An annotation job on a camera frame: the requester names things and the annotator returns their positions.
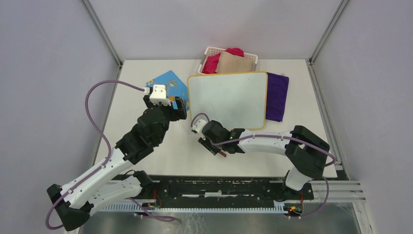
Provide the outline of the yellow framed whiteboard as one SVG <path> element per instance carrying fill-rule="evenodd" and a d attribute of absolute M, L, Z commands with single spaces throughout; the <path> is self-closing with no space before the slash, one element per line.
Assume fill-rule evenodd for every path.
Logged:
<path fill-rule="evenodd" d="M 192 75 L 187 78 L 190 117 L 204 113 L 227 129 L 261 129 L 267 82 L 264 71 Z"/>

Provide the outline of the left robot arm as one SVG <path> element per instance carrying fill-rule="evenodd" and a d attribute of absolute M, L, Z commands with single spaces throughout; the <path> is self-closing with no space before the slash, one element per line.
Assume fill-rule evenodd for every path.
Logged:
<path fill-rule="evenodd" d="M 108 155 L 79 177 L 47 188 L 52 207 L 45 224 L 50 230 L 73 231 L 84 225 L 104 207 L 126 198 L 152 195 L 152 180 L 144 171 L 137 171 L 126 180 L 108 186 L 116 175 L 131 168 L 153 153 L 164 140 L 169 124 L 187 118 L 187 102 L 181 97 L 145 95 L 147 109 Z"/>

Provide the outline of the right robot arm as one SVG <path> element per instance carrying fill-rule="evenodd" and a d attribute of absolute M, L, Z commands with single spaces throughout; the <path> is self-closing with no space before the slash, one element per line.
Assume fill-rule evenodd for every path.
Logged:
<path fill-rule="evenodd" d="M 191 131 L 213 155 L 269 153 L 285 156 L 293 167 L 281 186 L 282 195 L 294 199 L 306 183 L 321 179 L 328 165 L 329 144 L 304 126 L 279 133 L 253 132 L 244 128 L 228 130 L 215 120 L 197 120 Z"/>

